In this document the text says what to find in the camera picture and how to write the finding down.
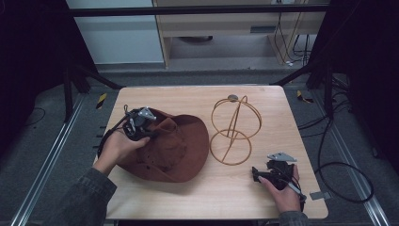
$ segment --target brown cowboy hat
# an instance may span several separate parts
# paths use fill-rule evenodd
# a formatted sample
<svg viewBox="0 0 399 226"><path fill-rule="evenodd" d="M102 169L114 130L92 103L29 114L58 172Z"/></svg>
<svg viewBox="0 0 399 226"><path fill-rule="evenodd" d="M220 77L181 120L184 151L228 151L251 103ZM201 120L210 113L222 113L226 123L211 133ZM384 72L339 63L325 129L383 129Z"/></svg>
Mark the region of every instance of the brown cowboy hat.
<svg viewBox="0 0 399 226"><path fill-rule="evenodd" d="M156 137L137 149L123 169L144 180L186 182L195 177L209 153L209 135L203 121L191 115L172 116L150 108L156 117L149 130Z"/></svg>

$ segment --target hand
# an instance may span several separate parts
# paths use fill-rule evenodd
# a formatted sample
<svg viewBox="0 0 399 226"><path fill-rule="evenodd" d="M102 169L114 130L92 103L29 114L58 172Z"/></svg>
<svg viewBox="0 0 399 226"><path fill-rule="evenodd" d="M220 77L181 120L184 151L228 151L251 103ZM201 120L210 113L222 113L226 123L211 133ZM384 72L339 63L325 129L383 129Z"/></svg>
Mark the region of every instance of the hand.
<svg viewBox="0 0 399 226"><path fill-rule="evenodd" d="M123 132L117 129L106 140L100 158L94 163L93 168L109 175L111 170L121 164L136 153L136 149L145 146L149 137L144 137L138 141L132 141Z"/></svg>
<svg viewBox="0 0 399 226"><path fill-rule="evenodd" d="M294 165L293 176L295 177L293 178L294 182L299 181L299 173L296 165ZM262 185L264 185L264 187L266 187L273 196L273 200L280 213L287 211L300 211L299 196L289 186L286 186L283 190L278 190L272 183L261 176L259 177L259 181L261 181Z"/></svg>

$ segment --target sleeve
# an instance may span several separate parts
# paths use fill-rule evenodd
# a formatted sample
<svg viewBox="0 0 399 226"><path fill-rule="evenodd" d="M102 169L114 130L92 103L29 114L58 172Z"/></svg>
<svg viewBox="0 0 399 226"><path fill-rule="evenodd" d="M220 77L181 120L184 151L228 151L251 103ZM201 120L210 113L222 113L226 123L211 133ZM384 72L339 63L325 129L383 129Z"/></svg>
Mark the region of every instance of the sleeve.
<svg viewBox="0 0 399 226"><path fill-rule="evenodd" d="M308 217L299 211L288 211L279 215L280 226L306 226L309 225Z"/></svg>
<svg viewBox="0 0 399 226"><path fill-rule="evenodd" d="M116 189L104 174L91 168L68 190L42 225L104 225L106 206Z"/></svg>

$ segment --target light wood tabletop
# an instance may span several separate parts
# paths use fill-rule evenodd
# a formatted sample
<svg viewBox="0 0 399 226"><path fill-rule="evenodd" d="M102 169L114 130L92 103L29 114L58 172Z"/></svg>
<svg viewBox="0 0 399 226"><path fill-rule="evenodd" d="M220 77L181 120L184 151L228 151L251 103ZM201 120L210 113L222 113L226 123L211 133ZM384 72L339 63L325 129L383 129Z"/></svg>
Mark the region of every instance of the light wood tabletop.
<svg viewBox="0 0 399 226"><path fill-rule="evenodd" d="M324 200L313 201L311 192L320 190L306 153L294 116L282 87L277 86L209 86L209 87L139 87L120 90L107 124L113 127L129 110L148 106L171 115L188 114L201 118L210 138L216 133L211 120L215 104L234 94L262 115L262 128L251 137L252 152L247 161L237 166L218 162L209 153L199 174L185 183L145 181L115 167L109 178L118 189L108 204L110 219L261 219L278 218L272 197L261 184L252 179L251 168L266 171L268 154L284 152L297 159L300 186L308 196L304 213L309 218L325 218ZM220 105L214 113L218 130L228 129L237 103ZM256 115L241 106L236 129L247 136L259 127ZM230 140L216 136L212 148L216 155L225 152ZM246 140L234 141L226 157L229 161L243 159L249 145Z"/></svg>

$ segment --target copper wire frame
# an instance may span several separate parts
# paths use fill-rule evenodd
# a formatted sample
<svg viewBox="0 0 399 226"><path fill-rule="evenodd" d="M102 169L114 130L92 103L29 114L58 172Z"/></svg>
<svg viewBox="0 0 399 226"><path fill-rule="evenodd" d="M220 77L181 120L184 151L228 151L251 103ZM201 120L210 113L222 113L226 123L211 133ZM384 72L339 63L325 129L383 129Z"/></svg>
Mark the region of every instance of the copper wire frame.
<svg viewBox="0 0 399 226"><path fill-rule="evenodd" d="M238 102L238 105L237 105L237 107L235 108L234 114L233 114L232 117L231 117L231 122L230 122L229 128L228 128L228 129L219 130L219 129L217 129L217 127L215 126L215 122L214 122L214 113L215 113L215 110L216 110L220 105L223 105L223 104L225 104L225 103L227 103L227 102L230 102L230 103ZM240 112L241 105L245 105L245 106L247 106L250 110L252 110L252 112L255 113L255 115L256 115L256 117L258 118L258 121L259 121L258 130L257 130L254 134L252 134L251 136L246 136L243 132L238 131L238 130L236 130L236 128L235 128L235 127L236 127L236 124L237 124L238 115L239 115L239 112ZM223 163L223 164L225 164L225 165L229 165L229 166L236 166L236 165L240 165L240 164L246 162L246 161L249 159L249 157L250 157L250 155L251 155L251 153L252 153L252 144L251 144L251 142L250 142L249 139L250 139L251 137L254 137L255 135L257 135L257 134L259 133L259 131L261 130L261 128L262 128L262 116L261 116L261 113L260 113L260 112L258 111L258 109L256 109L253 105L251 105L250 103L247 102L247 96L244 96L243 98L241 98L241 100L232 99L232 98L227 98L227 99L222 99L222 100L218 101L218 102L215 104L215 106L214 106L214 110L212 111L211 121L212 121L212 125L214 126L214 128L215 128L216 131L217 131L217 132L212 136L211 141L210 141L210 151L211 151L211 154L214 156L214 158L215 158L218 162ZM229 139L231 140L231 141L230 141L229 148L228 148L228 150L225 152L225 154L224 154L224 156L223 156L222 159L218 158L218 157L215 155L215 153L214 153L214 151L213 151L213 149L212 149L212 142L213 142L214 138L215 138L217 135L219 135L219 134L221 134L222 136L227 137L227 138L229 138ZM246 139L246 140L247 140L248 145L249 145L248 155L245 157L245 159L243 159L243 160L241 160L241 161L239 161L239 162L234 162L234 163L225 162L225 158L226 158L227 154L229 153L229 151L230 151L230 149L231 149L231 147L232 147L232 144L234 143L234 141L235 141L236 139Z"/></svg>

